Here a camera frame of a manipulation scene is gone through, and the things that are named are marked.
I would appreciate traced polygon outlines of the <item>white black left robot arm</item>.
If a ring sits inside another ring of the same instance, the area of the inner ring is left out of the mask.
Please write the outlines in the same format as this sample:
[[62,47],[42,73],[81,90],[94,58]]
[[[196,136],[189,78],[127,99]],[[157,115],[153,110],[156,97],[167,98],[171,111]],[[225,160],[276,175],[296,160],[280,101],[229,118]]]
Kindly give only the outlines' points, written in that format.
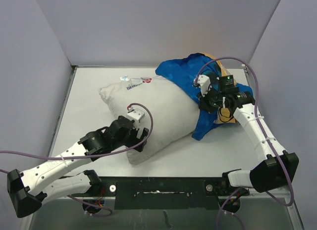
[[72,170],[95,160],[114,154],[122,146],[142,151],[152,133],[150,128],[140,129],[139,120],[119,116],[110,126],[88,132],[66,151],[46,162],[24,171],[11,170],[7,174],[7,191],[16,216],[23,218],[39,210],[45,203],[74,193],[97,195],[101,180],[95,171],[83,171],[65,177]]

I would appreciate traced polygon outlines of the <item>white pillow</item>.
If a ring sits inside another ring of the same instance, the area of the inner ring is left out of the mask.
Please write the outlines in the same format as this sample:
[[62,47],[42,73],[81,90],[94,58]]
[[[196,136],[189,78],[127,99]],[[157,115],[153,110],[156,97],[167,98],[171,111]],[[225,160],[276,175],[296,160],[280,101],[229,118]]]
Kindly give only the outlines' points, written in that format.
[[101,99],[114,117],[127,114],[131,103],[144,105],[150,112],[141,128],[153,128],[142,152],[130,150],[130,164],[138,165],[170,143],[192,133],[199,118],[198,105],[177,85],[161,77],[132,78],[109,84],[99,90]]

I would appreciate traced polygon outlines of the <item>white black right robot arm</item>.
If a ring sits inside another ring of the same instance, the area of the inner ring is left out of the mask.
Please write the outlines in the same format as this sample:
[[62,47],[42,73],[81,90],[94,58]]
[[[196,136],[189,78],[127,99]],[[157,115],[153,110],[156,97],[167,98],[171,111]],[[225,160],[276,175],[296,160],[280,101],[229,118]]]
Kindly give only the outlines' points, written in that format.
[[233,75],[199,75],[195,84],[200,88],[199,108],[209,113],[228,109],[230,117],[236,119],[246,132],[259,160],[252,170],[229,172],[228,178],[220,183],[222,192],[231,195],[238,187],[248,187],[262,193],[291,183],[299,158],[295,153],[288,153],[276,140],[255,107],[251,92],[241,91],[234,83]]

